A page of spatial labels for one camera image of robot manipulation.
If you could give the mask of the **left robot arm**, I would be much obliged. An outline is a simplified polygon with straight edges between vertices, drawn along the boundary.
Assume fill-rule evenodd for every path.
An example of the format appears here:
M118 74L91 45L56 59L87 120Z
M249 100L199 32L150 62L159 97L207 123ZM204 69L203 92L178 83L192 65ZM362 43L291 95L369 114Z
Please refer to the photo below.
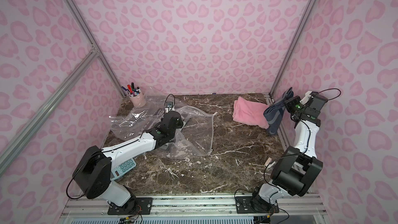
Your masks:
M173 141L176 131L183 128L180 113L169 111L161 121L141 135L111 147L88 148L72 174L72 180L87 199L102 198L122 208L135 207L135 196L116 182L133 169L133 159Z

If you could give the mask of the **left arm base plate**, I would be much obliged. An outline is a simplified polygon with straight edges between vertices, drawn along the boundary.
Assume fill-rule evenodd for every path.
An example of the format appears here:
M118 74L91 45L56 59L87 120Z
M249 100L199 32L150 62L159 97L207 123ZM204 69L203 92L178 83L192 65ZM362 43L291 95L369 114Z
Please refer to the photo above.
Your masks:
M123 206L117 206L115 203L109 205L108 215L149 215L152 209L153 198L136 197L133 195Z

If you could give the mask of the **dark blue striped blanket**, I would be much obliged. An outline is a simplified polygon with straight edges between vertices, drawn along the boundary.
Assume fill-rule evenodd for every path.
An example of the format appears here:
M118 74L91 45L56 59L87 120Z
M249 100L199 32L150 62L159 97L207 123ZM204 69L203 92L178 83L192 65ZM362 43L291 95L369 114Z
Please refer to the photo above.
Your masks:
M285 100L289 100L294 96L292 87L284 92L272 105L270 105L263 113L269 127L266 131L269 135L276 135L283 119L286 109Z

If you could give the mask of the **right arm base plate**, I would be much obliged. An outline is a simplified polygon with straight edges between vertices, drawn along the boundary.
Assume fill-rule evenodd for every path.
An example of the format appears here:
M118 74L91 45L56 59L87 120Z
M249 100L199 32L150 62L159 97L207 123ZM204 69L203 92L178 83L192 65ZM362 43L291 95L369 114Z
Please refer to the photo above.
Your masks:
M275 204L269 204L262 199L256 199L252 196L234 197L236 211L238 214L276 214L279 213L279 207Z

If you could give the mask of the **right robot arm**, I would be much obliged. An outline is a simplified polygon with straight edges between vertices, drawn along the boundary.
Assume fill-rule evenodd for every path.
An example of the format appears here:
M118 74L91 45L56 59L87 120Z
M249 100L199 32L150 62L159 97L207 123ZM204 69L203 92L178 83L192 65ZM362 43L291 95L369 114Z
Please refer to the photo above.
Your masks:
M276 160L271 180L257 187L252 193L251 206L261 213L277 212L277 200L286 196L304 196L317 176L323 163L315 152L316 135L321 126L318 118L328 99L320 92L308 91L304 98L295 96L285 100L286 110L295 123L294 145Z

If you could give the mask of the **pink fluffy blanket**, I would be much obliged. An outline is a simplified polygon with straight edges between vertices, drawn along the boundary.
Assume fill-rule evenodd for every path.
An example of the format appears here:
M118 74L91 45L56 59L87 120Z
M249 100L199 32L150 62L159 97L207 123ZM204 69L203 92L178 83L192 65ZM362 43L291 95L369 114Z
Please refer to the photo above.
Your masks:
M259 126L267 129L269 124L264 117L268 105L260 102L252 102L239 97L234 101L233 120L246 125Z

